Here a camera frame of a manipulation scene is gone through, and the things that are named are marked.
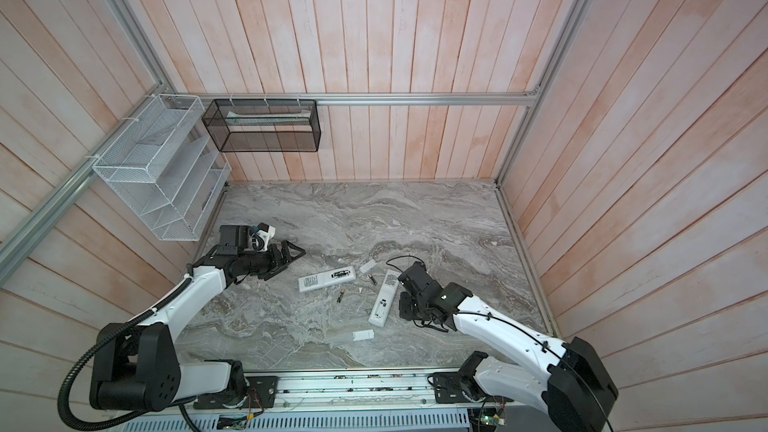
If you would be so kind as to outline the white remote control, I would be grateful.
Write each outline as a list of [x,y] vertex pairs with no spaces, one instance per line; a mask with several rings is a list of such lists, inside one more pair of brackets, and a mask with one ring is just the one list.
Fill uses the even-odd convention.
[[378,295],[375,299],[373,309],[370,313],[368,322],[377,327],[383,327],[388,315],[393,307],[395,294],[399,285],[399,273],[394,270],[388,270]]
[[345,284],[355,279],[355,269],[348,266],[302,277],[298,280],[298,287],[301,293],[306,293]]

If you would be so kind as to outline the white battery cover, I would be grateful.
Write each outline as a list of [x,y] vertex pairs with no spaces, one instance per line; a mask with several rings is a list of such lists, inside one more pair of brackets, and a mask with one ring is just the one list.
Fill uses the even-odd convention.
[[373,259],[368,260],[366,263],[364,263],[359,269],[359,273],[361,275],[369,273],[375,266],[377,265],[377,262]]
[[352,337],[354,342],[372,340],[375,337],[375,333],[372,329],[355,331]]

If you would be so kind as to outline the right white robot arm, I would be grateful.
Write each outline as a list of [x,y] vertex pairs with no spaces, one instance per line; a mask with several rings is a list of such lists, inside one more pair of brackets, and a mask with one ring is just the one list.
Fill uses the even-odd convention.
[[505,357],[475,351],[457,371],[434,374],[437,401],[508,399],[547,414],[561,431],[613,428],[609,415],[619,391],[589,342],[537,332],[455,283],[401,282],[401,318],[418,327],[471,336]]

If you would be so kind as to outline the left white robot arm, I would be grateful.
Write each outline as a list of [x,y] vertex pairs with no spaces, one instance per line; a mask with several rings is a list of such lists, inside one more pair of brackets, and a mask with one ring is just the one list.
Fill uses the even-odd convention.
[[275,229],[224,225],[220,239],[188,265],[182,282],[144,313],[99,333],[92,360],[89,401],[101,410],[159,412],[186,399],[218,395],[241,404],[248,382],[240,362],[231,359],[182,364],[175,343],[212,299],[248,277],[267,281],[305,255],[287,240],[274,241]]

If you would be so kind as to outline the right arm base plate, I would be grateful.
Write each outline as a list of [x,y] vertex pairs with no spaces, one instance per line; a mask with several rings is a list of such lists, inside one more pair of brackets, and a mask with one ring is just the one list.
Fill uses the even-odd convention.
[[485,393],[473,379],[459,372],[435,372],[427,376],[438,404],[458,403],[501,403],[510,398]]

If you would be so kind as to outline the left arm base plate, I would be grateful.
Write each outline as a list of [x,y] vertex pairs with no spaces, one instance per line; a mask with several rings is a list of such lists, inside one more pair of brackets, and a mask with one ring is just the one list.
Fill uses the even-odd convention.
[[224,391],[199,396],[193,402],[193,408],[270,409],[274,407],[278,380],[277,376],[245,376],[242,380],[235,380]]

